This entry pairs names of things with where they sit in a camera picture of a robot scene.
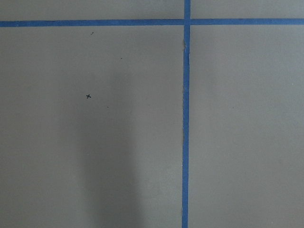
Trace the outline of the crossing blue tape strip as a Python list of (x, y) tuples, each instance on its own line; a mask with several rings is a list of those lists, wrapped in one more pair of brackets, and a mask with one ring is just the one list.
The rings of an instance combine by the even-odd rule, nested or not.
[(2, 28), (93, 26), (303, 25), (304, 19), (97, 19), (1, 21)]

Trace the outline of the long blue tape strip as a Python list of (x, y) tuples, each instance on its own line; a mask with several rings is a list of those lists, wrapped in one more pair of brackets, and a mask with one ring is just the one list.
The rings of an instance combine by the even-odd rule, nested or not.
[(183, 19), (182, 228), (188, 227), (189, 219), (190, 16), (191, 1), (185, 0)]

